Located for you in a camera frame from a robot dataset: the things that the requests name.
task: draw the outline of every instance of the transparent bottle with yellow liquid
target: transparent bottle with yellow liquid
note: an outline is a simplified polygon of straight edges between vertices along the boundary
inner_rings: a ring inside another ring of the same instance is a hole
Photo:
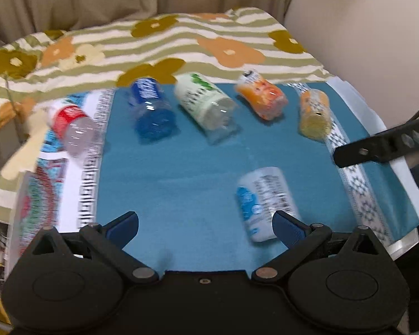
[[[300,95],[299,130],[304,136],[322,141],[331,132],[329,97],[318,89],[307,89]]]

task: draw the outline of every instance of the white wall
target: white wall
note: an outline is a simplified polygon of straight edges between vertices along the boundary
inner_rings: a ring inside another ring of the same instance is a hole
[[[419,109],[419,0],[292,0],[285,26],[387,126]]]

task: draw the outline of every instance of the red label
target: red label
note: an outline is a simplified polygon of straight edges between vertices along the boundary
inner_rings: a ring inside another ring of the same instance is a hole
[[[65,130],[75,119],[87,117],[82,109],[76,105],[66,106],[60,109],[54,119],[52,129],[60,139],[64,138]]]

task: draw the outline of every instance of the striped bedsheet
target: striped bedsheet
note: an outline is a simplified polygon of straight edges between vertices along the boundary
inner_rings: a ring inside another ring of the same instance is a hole
[[[331,75],[268,13],[246,7],[224,14],[161,15],[78,31],[38,32],[0,49],[0,126],[37,104],[71,93],[128,86],[141,76],[174,83],[198,71],[215,83],[255,69],[271,82],[325,81]],[[14,204],[19,163],[0,175],[0,221]]]

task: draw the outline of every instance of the silver rivet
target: silver rivet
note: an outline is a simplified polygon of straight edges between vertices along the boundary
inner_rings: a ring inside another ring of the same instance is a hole
[[[278,275],[278,271],[271,267],[261,267],[256,270],[256,276],[260,278],[273,278]]]
[[[150,278],[155,274],[155,271],[152,268],[149,267],[140,267],[135,269],[132,274],[134,275],[134,277],[139,278],[139,279],[146,279],[146,278]]]

